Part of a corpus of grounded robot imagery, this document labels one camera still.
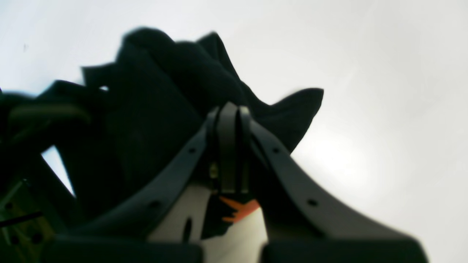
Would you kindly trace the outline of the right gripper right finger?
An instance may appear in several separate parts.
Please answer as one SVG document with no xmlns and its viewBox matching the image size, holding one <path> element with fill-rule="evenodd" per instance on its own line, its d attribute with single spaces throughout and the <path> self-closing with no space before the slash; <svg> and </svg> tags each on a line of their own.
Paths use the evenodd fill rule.
<svg viewBox="0 0 468 263">
<path fill-rule="evenodd" d="M 249 168 L 242 190 L 259 202 L 267 229 L 261 263 L 426 263 L 420 243 L 350 208 L 320 187 L 272 133 L 239 108 Z"/>
</svg>

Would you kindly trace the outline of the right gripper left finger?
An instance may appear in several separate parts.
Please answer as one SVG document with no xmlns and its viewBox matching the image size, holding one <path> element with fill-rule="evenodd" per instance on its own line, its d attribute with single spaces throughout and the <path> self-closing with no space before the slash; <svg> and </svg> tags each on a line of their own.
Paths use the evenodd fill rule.
<svg viewBox="0 0 468 263">
<path fill-rule="evenodd" d="M 57 235 L 44 263 L 202 263 L 192 234 L 196 205 L 238 193 L 238 106 L 211 111 L 200 130 L 138 193 L 71 234 Z"/>
</svg>

